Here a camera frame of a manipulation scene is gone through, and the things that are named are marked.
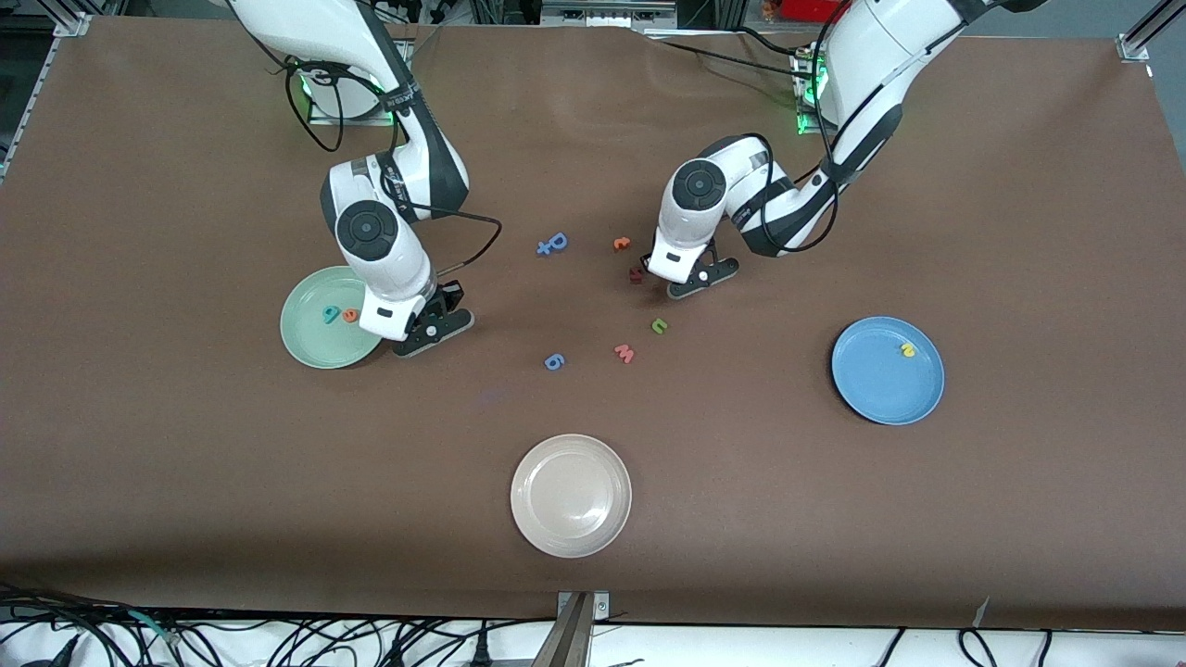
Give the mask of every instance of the brown table surface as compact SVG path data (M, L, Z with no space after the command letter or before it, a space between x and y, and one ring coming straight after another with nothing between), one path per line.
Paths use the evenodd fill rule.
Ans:
M325 171L389 131L323 153L268 66L222 21L63 43L0 188L5 576L153 605L541 616L607 589L630 620L959 625L990 596L988 625L1182 627L1186 179L1110 42L958 40L827 242L774 261L725 224L740 274L675 303L626 280L675 167L751 131L788 172L821 155L786 78L625 30L440 30L415 70L466 209L506 231L457 274L472 331L337 371L288 356L280 307L343 263ZM439 265L489 231L419 229ZM910 427L830 380L882 313L946 367ZM565 432L635 489L584 560L508 500Z

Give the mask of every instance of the green plate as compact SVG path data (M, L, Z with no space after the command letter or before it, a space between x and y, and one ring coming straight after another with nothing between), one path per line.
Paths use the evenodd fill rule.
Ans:
M325 323L325 309L362 310L365 286L349 266L331 266L293 287L280 311L280 337L288 354L313 368L343 368L378 347L381 337L342 315Z

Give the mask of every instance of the blue plate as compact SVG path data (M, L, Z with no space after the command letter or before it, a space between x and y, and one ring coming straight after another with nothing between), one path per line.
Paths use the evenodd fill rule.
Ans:
M903 345L914 355L906 356ZM917 326L894 317L849 325L831 350L831 376L853 409L891 426L923 419L943 396L939 350Z

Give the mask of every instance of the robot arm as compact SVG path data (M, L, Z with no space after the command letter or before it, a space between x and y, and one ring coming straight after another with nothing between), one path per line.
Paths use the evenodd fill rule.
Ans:
M893 135L918 72L993 6L984 0L855 0L823 50L829 81L818 108L839 128L830 158L796 188L771 164L757 135L713 144L668 183L648 269L676 284L689 281L721 214L753 253L777 258L798 248Z
M467 329L472 316L453 312L460 286L438 286L410 223L460 209L468 174L382 21L353 0L230 0L230 6L267 46L372 76L380 103L408 136L402 146L332 167L321 186L330 233L366 285L359 325L400 343L410 337L396 345L401 356Z

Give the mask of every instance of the beige plate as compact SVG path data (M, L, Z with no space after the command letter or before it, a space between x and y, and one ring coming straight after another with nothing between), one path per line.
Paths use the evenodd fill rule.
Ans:
M630 515L630 475L601 440L555 436L523 457L511 482L515 523L540 551L592 555L610 545Z

